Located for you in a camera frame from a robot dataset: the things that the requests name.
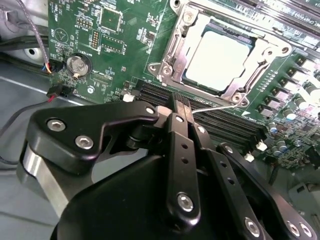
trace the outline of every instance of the black metal bracket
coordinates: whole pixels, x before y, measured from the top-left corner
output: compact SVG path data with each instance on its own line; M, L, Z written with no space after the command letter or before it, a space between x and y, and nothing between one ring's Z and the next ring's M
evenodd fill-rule
M103 151L110 156L128 151L116 142L134 126L152 125L158 118L155 108L142 101L43 109L31 116L26 141L37 155L79 175Z
M200 125L192 125L192 133L197 149L197 159L202 163L213 181L221 187L223 198L226 201L230 224L243 239L271 240L271 237L260 225L249 201L242 190L240 183L226 156L214 151L208 132Z
M193 228L201 216L195 147L188 138L186 116L170 114L167 132L166 208L171 217L170 225L185 232Z

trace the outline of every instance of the chip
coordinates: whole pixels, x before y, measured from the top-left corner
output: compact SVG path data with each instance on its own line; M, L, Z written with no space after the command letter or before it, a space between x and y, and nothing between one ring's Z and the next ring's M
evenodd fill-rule
M238 41L207 31L200 41L185 76L203 86L224 91L243 71L250 48Z
M311 139L312 140L319 140L320 139L320 133L315 133L315 134L313 134L312 136L311 136Z
M101 10L99 23L101 27L118 32L120 29L122 12L105 7Z
M302 131L304 131L304 132L310 131L313 127L314 126L307 124L302 128Z

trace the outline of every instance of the integrated circuit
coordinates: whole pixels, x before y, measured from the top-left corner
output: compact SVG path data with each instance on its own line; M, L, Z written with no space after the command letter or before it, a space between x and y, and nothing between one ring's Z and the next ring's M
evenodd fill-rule
M101 46L108 49L109 51L116 53L123 53L124 42L119 41L113 37L102 35L101 38Z
M218 92L224 91L245 70L244 62L249 53L249 46L228 36L207 31L190 61L185 77Z
M120 11L103 7L100 13L99 24L112 32L118 32L122 21L123 14Z

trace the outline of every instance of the cpu socket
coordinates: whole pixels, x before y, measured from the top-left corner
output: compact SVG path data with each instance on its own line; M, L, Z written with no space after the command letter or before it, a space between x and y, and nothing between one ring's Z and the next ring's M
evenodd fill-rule
M247 94L273 60L292 51L281 37L228 19L244 17L214 2L170 0L170 6L178 15L175 27L162 61L148 65L164 86L246 107Z

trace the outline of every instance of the red wire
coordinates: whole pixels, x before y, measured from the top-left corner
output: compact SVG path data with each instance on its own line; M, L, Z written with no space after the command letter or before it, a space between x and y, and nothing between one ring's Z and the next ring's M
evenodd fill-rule
M50 74L52 74L52 71L50 71L50 65L49 65L49 63L45 63L44 65L45 65L45 68L46 68L47 72L50 73Z
M55 99L55 96L51 96L49 99L48 99L48 103L51 103L51 101Z

